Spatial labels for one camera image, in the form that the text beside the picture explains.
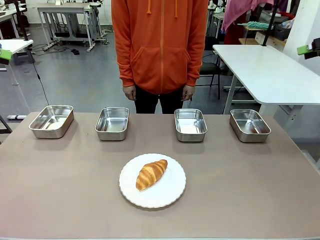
white plate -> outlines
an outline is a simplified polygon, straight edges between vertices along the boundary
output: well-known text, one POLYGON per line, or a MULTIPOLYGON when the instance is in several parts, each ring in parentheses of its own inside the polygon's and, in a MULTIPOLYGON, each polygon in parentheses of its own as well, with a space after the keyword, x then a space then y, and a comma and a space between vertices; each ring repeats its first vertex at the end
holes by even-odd
POLYGON ((143 208, 161 208, 172 204, 182 195, 186 187, 186 174, 173 158, 158 153, 148 153, 135 157, 123 167, 119 176, 119 187, 131 203, 143 208), (151 187, 139 191, 136 182, 140 170, 145 164, 161 159, 168 162, 161 179, 151 187))

black pole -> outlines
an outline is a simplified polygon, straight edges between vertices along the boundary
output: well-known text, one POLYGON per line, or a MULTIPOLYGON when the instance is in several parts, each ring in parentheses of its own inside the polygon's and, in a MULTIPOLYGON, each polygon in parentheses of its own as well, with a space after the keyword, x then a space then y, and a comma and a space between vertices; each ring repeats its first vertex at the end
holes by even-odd
POLYGON ((279 7, 279 0, 275 0, 275 3, 273 5, 272 16, 271 16, 270 23, 268 26, 268 30, 265 33, 265 37, 264 37, 263 44, 262 44, 262 46, 264 46, 264 47, 267 45, 267 40, 270 36, 271 28, 272 28, 272 25, 274 24, 274 20, 276 17, 278 7, 279 7))
POLYGON ((19 10, 19 3, 18 0, 13 1, 14 5, 15 5, 15 9, 16 9, 16 19, 20 25, 20 30, 22 31, 23 37, 25 41, 28 41, 28 36, 26 33, 26 29, 22 24, 22 19, 21 19, 21 12, 19 10))

black pants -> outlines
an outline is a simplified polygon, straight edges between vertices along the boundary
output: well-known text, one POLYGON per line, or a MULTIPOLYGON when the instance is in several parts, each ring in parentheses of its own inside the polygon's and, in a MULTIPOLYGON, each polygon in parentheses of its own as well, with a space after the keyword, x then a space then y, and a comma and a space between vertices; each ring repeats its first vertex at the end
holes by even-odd
POLYGON ((152 94, 147 92, 137 85, 135 86, 135 110, 137 114, 154 114, 156 111, 156 106, 158 104, 158 99, 160 99, 160 104, 163 114, 173 114, 175 110, 181 109, 183 102, 181 101, 183 93, 183 87, 176 91, 166 93, 166 94, 152 94))

person's left hand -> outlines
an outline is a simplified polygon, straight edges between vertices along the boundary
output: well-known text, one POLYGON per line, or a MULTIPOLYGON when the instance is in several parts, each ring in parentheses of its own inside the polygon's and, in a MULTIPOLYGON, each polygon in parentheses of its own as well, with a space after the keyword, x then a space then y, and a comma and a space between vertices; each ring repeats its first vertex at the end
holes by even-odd
POLYGON ((192 95, 195 93, 195 91, 196 91, 196 87, 184 85, 181 101, 184 102, 184 101, 190 100, 192 95))

pink cloth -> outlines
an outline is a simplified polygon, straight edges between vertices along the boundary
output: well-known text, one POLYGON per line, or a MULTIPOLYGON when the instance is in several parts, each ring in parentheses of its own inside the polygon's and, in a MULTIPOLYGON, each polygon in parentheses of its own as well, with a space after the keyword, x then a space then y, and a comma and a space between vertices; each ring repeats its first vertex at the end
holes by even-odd
POLYGON ((242 14, 249 10, 255 10, 259 4, 274 4, 274 0, 228 0, 222 23, 222 31, 227 31, 228 27, 242 14))

